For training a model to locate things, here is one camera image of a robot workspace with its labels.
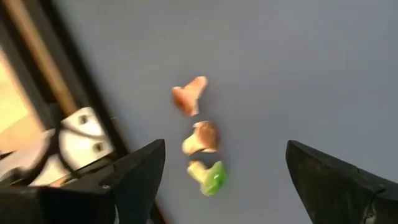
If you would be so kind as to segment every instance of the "toy mushroom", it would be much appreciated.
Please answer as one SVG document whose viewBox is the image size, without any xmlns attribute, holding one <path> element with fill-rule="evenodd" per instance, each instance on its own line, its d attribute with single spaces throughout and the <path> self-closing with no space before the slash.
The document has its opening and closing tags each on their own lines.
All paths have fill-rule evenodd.
<svg viewBox="0 0 398 224">
<path fill-rule="evenodd" d="M 206 196 L 216 194 L 226 180 L 225 168 L 221 161 L 216 162 L 210 169 L 199 161 L 191 161 L 187 171 L 200 183 L 200 191 Z"/>
<path fill-rule="evenodd" d="M 215 152 L 220 138 L 216 126 L 210 121 L 200 121 L 193 125 L 193 134 L 182 143 L 182 151 L 191 155 L 198 150 Z"/>
<path fill-rule="evenodd" d="M 174 104 L 187 116 L 195 116 L 199 113 L 198 99 L 207 86 L 207 78 L 196 77 L 185 87 L 176 86 L 172 89 Z"/>
</svg>

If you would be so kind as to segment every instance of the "green mushroom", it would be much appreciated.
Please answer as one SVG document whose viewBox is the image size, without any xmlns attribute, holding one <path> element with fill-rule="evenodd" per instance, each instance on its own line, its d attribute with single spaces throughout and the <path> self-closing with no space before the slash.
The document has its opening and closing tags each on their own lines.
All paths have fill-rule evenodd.
<svg viewBox="0 0 398 224">
<path fill-rule="evenodd" d="M 210 169 L 199 161 L 191 161 L 187 171 L 200 183 L 200 190 L 206 196 L 216 194 L 226 180 L 225 168 L 221 161 L 216 162 Z"/>
</svg>

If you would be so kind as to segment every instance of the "mushroom stem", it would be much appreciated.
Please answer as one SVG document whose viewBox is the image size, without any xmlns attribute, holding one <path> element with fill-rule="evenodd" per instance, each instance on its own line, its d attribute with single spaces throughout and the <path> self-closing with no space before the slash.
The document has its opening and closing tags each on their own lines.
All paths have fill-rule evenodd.
<svg viewBox="0 0 398 224">
<path fill-rule="evenodd" d="M 202 184 L 206 181 L 208 171 L 203 163 L 191 161 L 187 171 L 199 183 Z"/>
<path fill-rule="evenodd" d="M 185 154 L 193 154 L 197 150 L 206 148 L 198 139 L 197 135 L 193 133 L 182 143 L 182 151 Z"/>
</svg>

